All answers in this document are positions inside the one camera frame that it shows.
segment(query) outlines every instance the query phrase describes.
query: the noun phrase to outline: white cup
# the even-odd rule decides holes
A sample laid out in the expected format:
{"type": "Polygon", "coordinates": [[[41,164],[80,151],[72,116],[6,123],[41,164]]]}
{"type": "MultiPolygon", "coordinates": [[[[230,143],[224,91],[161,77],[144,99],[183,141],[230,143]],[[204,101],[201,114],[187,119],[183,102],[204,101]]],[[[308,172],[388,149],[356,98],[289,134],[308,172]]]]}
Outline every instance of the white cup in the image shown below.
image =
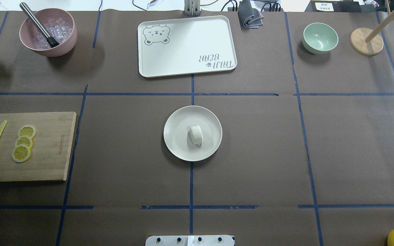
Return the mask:
{"type": "Polygon", "coordinates": [[[189,136],[191,137],[191,142],[195,145],[201,145],[203,143],[203,134],[199,125],[191,126],[189,128],[189,136]]]}

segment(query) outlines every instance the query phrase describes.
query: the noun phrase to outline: white plate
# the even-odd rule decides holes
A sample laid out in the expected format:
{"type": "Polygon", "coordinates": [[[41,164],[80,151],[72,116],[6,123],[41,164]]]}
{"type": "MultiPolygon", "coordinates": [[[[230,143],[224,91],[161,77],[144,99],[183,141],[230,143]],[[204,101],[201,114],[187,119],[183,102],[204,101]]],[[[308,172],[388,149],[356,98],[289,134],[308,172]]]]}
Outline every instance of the white plate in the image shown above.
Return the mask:
{"type": "Polygon", "coordinates": [[[188,162],[208,158],[219,148],[222,141],[222,125],[208,109],[200,106],[186,106],[177,109],[164,127],[164,140],[173,155],[188,162]],[[189,137],[189,128],[199,125],[203,143],[194,145],[189,137]]]}
{"type": "Polygon", "coordinates": [[[229,20],[208,16],[142,22],[138,63],[146,78],[233,70],[237,61],[229,20]]]}

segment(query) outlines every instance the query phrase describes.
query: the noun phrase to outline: white label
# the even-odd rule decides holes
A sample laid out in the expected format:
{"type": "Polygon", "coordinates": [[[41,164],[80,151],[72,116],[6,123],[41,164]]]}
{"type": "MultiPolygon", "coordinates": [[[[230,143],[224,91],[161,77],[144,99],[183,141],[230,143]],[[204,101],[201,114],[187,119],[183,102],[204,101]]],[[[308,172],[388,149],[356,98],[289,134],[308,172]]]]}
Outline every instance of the white label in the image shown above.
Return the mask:
{"type": "Polygon", "coordinates": [[[330,11],[330,12],[333,12],[332,3],[316,3],[316,9],[318,11],[330,11]]]}

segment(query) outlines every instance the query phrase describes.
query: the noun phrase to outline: black cable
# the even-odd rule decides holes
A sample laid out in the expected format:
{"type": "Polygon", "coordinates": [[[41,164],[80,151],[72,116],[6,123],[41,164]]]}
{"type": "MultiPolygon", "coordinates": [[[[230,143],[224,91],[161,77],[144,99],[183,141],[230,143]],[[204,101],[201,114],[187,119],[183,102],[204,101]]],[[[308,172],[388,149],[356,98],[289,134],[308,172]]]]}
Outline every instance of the black cable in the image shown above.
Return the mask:
{"type": "Polygon", "coordinates": [[[238,11],[238,3],[236,2],[236,0],[232,0],[233,2],[235,2],[235,6],[233,5],[232,2],[232,11],[238,11]]]}
{"type": "Polygon", "coordinates": [[[274,3],[272,6],[272,12],[280,12],[280,4],[279,3],[274,3]]]}
{"type": "Polygon", "coordinates": [[[269,5],[269,9],[272,7],[272,3],[270,3],[270,2],[268,2],[268,3],[265,3],[263,6],[262,6],[262,8],[261,8],[261,12],[264,10],[264,8],[265,8],[265,5],[269,5]]]}
{"type": "Polygon", "coordinates": [[[142,10],[144,10],[144,11],[147,11],[146,9],[143,9],[143,8],[141,8],[141,7],[137,6],[137,5],[135,4],[135,0],[132,0],[132,4],[133,4],[133,6],[135,6],[135,7],[139,8],[139,9],[142,9],[142,10]]]}
{"type": "Polygon", "coordinates": [[[219,0],[215,0],[215,2],[213,2],[213,3],[205,4],[205,5],[200,5],[200,6],[209,6],[209,5],[214,4],[214,3],[218,2],[218,1],[219,1],[219,0]]]}
{"type": "Polygon", "coordinates": [[[264,3],[275,3],[275,1],[266,1],[266,0],[251,0],[255,2],[264,2],[264,3]]]}
{"type": "Polygon", "coordinates": [[[223,11],[224,7],[225,7],[228,3],[232,2],[232,1],[233,1],[233,0],[229,0],[227,3],[225,3],[225,5],[223,5],[223,8],[222,8],[221,11],[223,11]]]}

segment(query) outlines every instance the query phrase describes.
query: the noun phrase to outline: folded towel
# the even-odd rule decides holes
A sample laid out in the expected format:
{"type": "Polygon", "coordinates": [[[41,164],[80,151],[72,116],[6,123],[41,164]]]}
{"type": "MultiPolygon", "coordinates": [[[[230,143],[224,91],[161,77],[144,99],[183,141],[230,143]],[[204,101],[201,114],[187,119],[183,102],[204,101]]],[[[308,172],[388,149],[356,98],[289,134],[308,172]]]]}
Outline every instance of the folded towel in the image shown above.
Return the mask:
{"type": "Polygon", "coordinates": [[[245,28],[258,28],[262,26],[264,16],[255,8],[252,8],[250,0],[242,0],[238,6],[238,17],[245,28]]]}

